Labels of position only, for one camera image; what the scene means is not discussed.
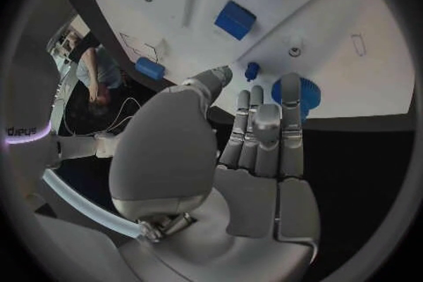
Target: purple light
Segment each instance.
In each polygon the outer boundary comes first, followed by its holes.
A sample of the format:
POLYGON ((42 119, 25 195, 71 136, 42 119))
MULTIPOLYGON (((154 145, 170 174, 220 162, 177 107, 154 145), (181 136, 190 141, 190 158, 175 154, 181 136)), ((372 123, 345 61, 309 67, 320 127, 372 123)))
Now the purple light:
POLYGON ((8 145, 19 145, 21 143, 29 143, 34 142, 39 139, 42 139, 44 136, 47 136, 50 133, 51 130, 51 122, 49 121, 49 124, 47 127, 43 130, 41 130, 38 133, 35 133, 34 135, 30 136, 9 136, 6 138, 6 144, 8 145))

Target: man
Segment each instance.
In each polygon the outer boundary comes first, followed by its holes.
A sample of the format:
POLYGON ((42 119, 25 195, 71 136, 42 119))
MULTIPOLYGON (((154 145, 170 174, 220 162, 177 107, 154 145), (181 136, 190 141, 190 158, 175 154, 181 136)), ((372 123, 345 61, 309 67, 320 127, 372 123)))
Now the man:
MULTIPOLYGON (((68 40, 71 49, 80 42, 80 38, 72 33, 68 40)), ((106 113, 111 101, 109 90, 118 88, 122 77, 118 64, 102 45, 97 48, 90 47, 82 54, 76 76, 90 92, 89 111, 94 115, 106 113)))

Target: blue cube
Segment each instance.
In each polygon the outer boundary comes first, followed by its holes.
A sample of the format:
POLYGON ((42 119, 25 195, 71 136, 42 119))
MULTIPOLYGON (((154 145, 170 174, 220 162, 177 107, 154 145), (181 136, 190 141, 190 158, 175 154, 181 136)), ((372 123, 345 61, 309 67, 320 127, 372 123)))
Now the blue cube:
POLYGON ((250 30, 256 16, 234 1, 228 1, 214 24, 241 40, 250 30))

